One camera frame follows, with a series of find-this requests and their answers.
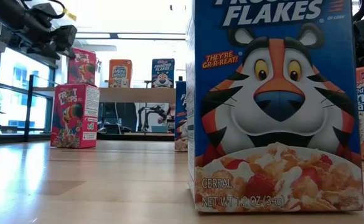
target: window frame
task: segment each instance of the window frame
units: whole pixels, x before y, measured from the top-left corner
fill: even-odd
[[[25,56],[25,57],[28,57],[32,60],[35,60],[36,62],[39,62],[41,63],[42,65],[45,65],[49,68],[49,82],[48,82],[48,87],[52,87],[54,86],[54,84],[52,82],[54,82],[54,78],[55,78],[55,65],[53,64],[50,64],[50,63],[47,63],[47,62],[41,62],[39,60],[37,60],[36,58],[34,57],[30,57],[22,52],[18,52],[16,51],[17,53]],[[29,90],[28,90],[28,86],[29,84],[27,84],[27,89],[23,89],[23,88],[19,88],[19,87],[16,87],[16,86],[9,86],[9,85],[6,85],[6,84],[3,84],[3,83],[0,83],[0,88],[3,88],[3,89],[7,89],[7,90],[11,90],[13,91],[14,93],[21,93],[23,94],[23,96],[27,96],[28,98],[28,94],[29,94]],[[44,122],[44,127],[43,128],[29,128],[29,131],[50,131],[51,129],[51,125],[52,125],[52,104],[53,104],[53,99],[51,97],[48,97],[48,96],[45,96],[45,95],[41,95],[41,94],[38,94],[38,93],[35,93],[35,92],[32,92],[32,95],[35,96],[35,97],[43,97],[46,99],[46,110],[45,110],[45,122]],[[24,128],[20,128],[17,126],[17,130],[18,131],[25,131],[26,130],[26,127]]]

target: tiger cartoon face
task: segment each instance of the tiger cartoon face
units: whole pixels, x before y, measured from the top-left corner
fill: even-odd
[[[172,80],[165,73],[158,74],[158,76],[154,79],[152,84],[154,88],[161,88],[161,87],[172,88],[173,86]]]
[[[315,24],[296,39],[228,31],[245,48],[243,63],[210,90],[201,104],[205,132],[219,156],[281,142],[340,153],[354,124],[354,105],[314,66],[309,49],[323,46]]]

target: metal stand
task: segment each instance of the metal stand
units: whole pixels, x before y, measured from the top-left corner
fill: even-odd
[[[34,75],[30,75],[30,80],[28,82],[26,125],[24,126],[24,142],[28,142],[28,135],[30,133],[30,114],[31,114],[33,90],[34,90]]]
[[[146,88],[149,88],[149,84],[152,82],[151,80],[146,80],[146,81],[144,81],[145,82],[145,84],[146,84]],[[147,113],[147,111],[146,110],[144,110],[144,117],[146,117],[146,113]]]

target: ceiling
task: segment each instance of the ceiling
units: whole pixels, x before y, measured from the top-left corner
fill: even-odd
[[[30,6],[48,2],[33,0]],[[62,0],[77,16],[53,22],[55,26],[73,24],[79,32],[185,33],[186,0]],[[60,14],[62,8],[51,2]]]

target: wooden table surface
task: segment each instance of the wooden table surface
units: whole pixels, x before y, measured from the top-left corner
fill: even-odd
[[[80,150],[50,149],[47,142],[0,146],[0,224],[364,223],[364,211],[198,215],[187,155],[173,147],[127,141]]]

